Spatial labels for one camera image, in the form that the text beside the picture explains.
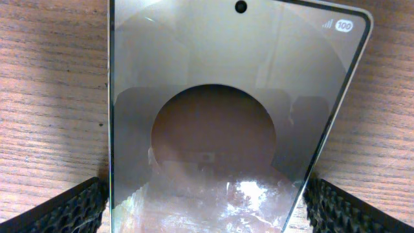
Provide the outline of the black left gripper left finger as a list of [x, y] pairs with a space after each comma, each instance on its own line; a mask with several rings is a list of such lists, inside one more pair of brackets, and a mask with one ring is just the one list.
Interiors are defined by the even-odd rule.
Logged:
[[108, 198], [108, 184], [93, 177], [1, 223], [1, 233], [97, 233]]

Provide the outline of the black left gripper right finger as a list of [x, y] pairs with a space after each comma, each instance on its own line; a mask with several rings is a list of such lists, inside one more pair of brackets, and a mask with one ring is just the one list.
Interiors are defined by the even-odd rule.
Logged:
[[316, 233], [413, 233], [412, 226], [324, 179], [309, 179], [303, 198]]

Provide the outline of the silver smartphone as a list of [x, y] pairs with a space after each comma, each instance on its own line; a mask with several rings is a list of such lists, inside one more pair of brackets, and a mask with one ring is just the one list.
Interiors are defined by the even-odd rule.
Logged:
[[324, 1], [111, 1], [111, 231], [283, 232], [372, 29]]

